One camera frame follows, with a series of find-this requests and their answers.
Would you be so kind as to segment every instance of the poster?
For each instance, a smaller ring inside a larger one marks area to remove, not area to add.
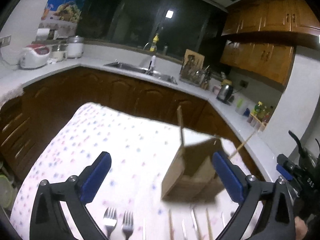
[[[85,0],[48,0],[39,28],[58,31],[59,38],[73,36]]]

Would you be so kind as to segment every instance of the electrical outlet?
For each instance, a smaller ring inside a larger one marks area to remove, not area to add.
[[[10,41],[11,41],[11,35],[4,38],[0,38],[1,47],[10,45]]]
[[[240,87],[242,88],[247,88],[248,87],[249,82],[244,81],[244,80],[240,80]]]

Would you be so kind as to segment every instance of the white tablecloth with dots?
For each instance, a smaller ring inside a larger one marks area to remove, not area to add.
[[[209,135],[184,129],[185,143],[193,144],[210,138]],[[224,148],[233,152],[233,143],[223,141]],[[103,232],[104,212],[108,206],[117,208],[118,225],[112,240],[124,239],[121,223],[124,211],[134,214],[134,232],[131,240],[142,239],[142,222],[146,219],[147,239],[169,239],[168,209],[172,211],[175,239],[183,239],[181,221],[184,219],[189,240],[196,240],[192,226],[190,205],[161,201],[161,182],[180,146],[180,129],[174,125],[133,117],[108,107],[87,103],[81,106],[53,138],[24,180],[15,200],[10,222],[24,240],[29,240],[30,217],[34,198],[42,179],[50,183],[65,181],[79,175],[93,163],[102,151],[109,152],[112,166],[87,209]],[[249,174],[237,154],[232,160]],[[77,239],[82,239],[68,208],[61,202],[70,229]],[[208,208],[213,237],[223,229],[222,217],[227,223],[238,204],[233,203],[223,190],[214,203],[198,204],[195,212],[203,239],[208,238],[205,208]],[[253,230],[262,204],[244,235]]]

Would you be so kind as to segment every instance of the kitchen sink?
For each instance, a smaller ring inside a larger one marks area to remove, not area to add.
[[[158,71],[149,72],[147,75],[152,76],[152,77],[154,77],[156,79],[160,79],[162,81],[166,81],[166,82],[169,82],[169,83],[177,85],[177,82],[176,82],[176,80],[175,80],[175,78],[173,76],[162,74],[162,73],[160,73]]]
[[[147,68],[140,68],[140,67],[136,67],[134,65],[122,63],[122,62],[113,62],[110,64],[105,64],[104,66],[115,67],[115,68],[129,70],[129,71],[138,72],[142,74],[144,74],[148,70]]]
[[[114,68],[118,68],[118,69],[124,69],[124,70],[129,70],[129,71],[133,71],[133,72],[146,74],[146,75],[152,76],[156,79],[177,85],[177,82],[173,76],[162,74],[158,71],[150,71],[149,72],[147,68],[141,68],[141,67],[137,67],[137,66],[127,64],[127,63],[122,63],[122,62],[113,62],[113,63],[105,64],[104,66],[114,67]]]

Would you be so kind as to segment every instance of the paper towel roll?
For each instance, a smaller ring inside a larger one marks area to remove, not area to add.
[[[49,35],[50,28],[40,28],[37,30],[37,41],[46,40]]]

